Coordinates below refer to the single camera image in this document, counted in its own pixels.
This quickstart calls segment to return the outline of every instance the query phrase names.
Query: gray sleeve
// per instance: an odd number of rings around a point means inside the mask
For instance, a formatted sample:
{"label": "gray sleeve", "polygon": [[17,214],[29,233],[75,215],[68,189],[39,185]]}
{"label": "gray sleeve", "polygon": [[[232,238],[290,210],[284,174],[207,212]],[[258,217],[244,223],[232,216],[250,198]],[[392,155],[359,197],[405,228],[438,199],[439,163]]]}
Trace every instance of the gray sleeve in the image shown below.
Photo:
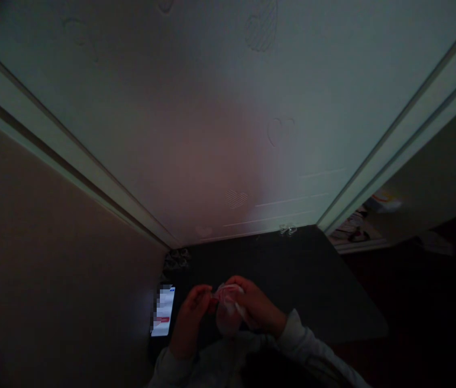
{"label": "gray sleeve", "polygon": [[337,357],[327,344],[318,340],[308,327],[301,324],[295,309],[289,314],[277,345],[283,354],[304,366],[315,364],[316,358],[323,358],[334,365],[354,387],[370,387],[351,366]]}
{"label": "gray sleeve", "polygon": [[164,348],[156,360],[154,375],[148,387],[175,388],[185,386],[192,372],[193,362],[193,357],[189,360],[178,360],[168,348]]}

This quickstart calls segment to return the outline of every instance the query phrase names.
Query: door frame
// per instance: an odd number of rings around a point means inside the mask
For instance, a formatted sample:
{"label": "door frame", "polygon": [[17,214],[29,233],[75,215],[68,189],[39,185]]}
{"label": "door frame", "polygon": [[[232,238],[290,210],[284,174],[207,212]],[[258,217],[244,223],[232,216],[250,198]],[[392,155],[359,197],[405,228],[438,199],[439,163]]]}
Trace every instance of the door frame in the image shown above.
{"label": "door frame", "polygon": [[[455,115],[456,42],[321,216],[319,228],[332,233]],[[166,247],[182,246],[1,63],[0,130],[140,231]]]}

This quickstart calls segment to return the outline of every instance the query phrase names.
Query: door panel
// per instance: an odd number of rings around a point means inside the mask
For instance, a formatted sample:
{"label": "door panel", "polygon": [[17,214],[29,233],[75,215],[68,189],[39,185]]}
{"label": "door panel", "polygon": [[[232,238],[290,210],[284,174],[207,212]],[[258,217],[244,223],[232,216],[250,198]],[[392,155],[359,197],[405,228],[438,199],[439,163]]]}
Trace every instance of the door panel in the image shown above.
{"label": "door panel", "polygon": [[456,1],[10,2],[0,61],[183,244],[315,224]]}

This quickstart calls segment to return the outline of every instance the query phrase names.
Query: smartphone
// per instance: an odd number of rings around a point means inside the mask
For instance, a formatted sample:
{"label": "smartphone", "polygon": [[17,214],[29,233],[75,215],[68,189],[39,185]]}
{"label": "smartphone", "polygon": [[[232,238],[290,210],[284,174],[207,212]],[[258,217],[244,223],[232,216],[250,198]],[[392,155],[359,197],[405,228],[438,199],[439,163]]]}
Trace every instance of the smartphone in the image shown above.
{"label": "smartphone", "polygon": [[175,287],[162,288],[156,299],[156,311],[152,319],[151,337],[164,337],[169,335],[170,317],[174,304]]}

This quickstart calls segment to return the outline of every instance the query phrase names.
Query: person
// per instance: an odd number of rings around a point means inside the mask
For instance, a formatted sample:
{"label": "person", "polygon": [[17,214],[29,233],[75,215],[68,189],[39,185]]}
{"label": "person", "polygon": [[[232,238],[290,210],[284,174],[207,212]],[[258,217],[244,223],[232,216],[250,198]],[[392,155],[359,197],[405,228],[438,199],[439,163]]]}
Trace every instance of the person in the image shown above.
{"label": "person", "polygon": [[197,353],[199,324],[211,308],[212,287],[195,286],[183,302],[168,348],[159,354],[150,388],[308,386],[369,387],[332,349],[301,324],[297,311],[279,310],[250,280],[233,276],[242,287],[235,301],[264,334],[239,331]]}

